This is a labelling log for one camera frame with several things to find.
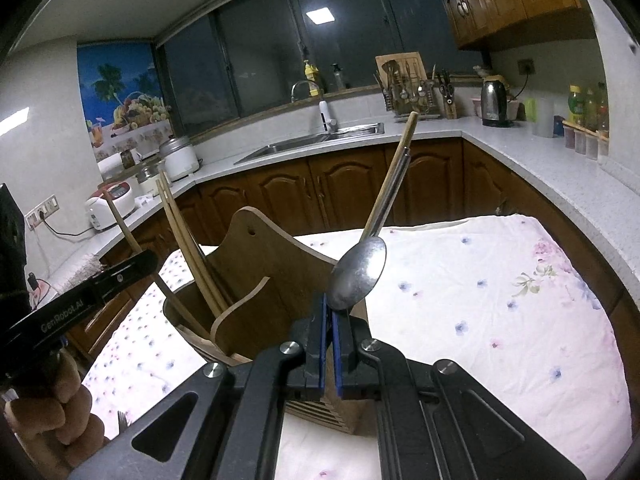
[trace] tablecloth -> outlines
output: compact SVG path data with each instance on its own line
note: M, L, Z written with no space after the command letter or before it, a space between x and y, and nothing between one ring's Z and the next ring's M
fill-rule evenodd
M338 259L359 236L298 239ZM542 225L491 216L381 236L388 256L367 297L372 335L410 359L457 361L587 478L603 479L631 443L623 365L600 302ZM179 251L160 274L172 289L192 280ZM111 438L117 410L136 420L204 364L164 318L163 301L150 286L84 378ZM380 478L375 432L346 435L286 415L276 478Z

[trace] human hand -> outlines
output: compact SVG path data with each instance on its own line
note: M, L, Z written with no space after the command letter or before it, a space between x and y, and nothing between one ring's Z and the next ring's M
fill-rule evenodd
M51 391L52 397L11 400L4 417L41 475L62 480L102 447L104 424L90 413L91 393L64 350Z

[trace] scissors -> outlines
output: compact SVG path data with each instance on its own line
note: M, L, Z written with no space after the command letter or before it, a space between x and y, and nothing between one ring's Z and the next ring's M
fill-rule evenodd
M438 76L438 82L440 83L440 93L443 95L447 104L452 105L455 88L453 88L453 85L451 84L449 72L447 70L442 70L442 76L440 75L440 72L437 72L436 75Z

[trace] knife block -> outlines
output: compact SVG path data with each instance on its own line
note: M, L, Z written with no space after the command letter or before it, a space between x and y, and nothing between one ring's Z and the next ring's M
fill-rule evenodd
M306 247L251 207L234 214L224 240L206 258L222 293L235 303L216 319L195 282L175 293L198 322L211 327L210 341L238 364L288 339L291 324L309 316L313 293L326 290L335 265L334 259ZM163 311L174 326L193 330L169 302L164 302ZM367 319L364 300L351 313ZM287 401L285 409L316 424L353 433L365 401L341 400L335 389L330 348L326 363L322 399Z

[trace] kitchen counter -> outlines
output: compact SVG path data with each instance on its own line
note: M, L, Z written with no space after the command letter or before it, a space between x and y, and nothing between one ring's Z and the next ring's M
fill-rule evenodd
M382 135L322 142L235 166L237 160L256 149L257 146L254 146L245 153L204 165L193 175L175 182L172 192L174 196L179 196L207 180L302 156L397 142L404 124L389 121L388 116L367 120L371 123L379 121L385 122L385 133ZM566 149L563 138L534 136L523 123L501 129L482 126L481 120L476 117L421 121L414 135L416 140L446 137L463 137L539 190L593 243L620 277L636 304L640 305L640 196L602 171L596 161ZM151 204L129 215L126 223L133 229L161 207L160 199L156 197ZM88 256L100 258L123 238L117 226L96 234L72 254L49 280L54 286L61 285L70 279L78 261Z

